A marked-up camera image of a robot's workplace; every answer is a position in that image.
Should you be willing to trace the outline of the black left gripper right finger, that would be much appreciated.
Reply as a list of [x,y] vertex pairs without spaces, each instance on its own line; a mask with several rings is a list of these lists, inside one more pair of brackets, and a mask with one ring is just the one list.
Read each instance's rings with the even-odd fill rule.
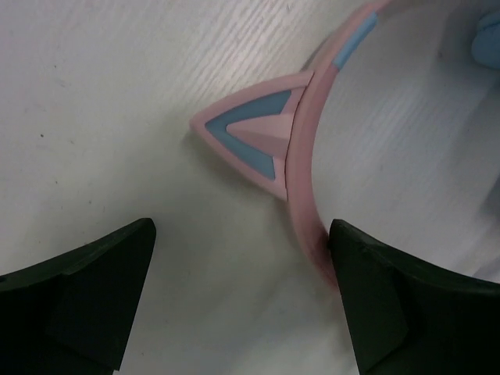
[[499,286],[386,245],[344,220],[329,249],[361,374],[497,374]]

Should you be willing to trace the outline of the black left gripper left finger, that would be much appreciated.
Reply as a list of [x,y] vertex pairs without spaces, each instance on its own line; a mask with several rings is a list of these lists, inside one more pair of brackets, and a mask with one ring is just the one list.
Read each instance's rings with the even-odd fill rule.
[[97,241],[1,277],[3,374],[120,369],[152,259],[142,218]]

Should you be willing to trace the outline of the pink blue cat-ear headphones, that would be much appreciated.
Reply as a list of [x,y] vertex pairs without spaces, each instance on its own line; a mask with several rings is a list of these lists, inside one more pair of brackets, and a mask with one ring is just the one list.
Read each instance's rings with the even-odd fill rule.
[[366,1],[306,66],[215,102],[192,129],[285,200],[333,283],[333,219],[499,279],[499,4]]

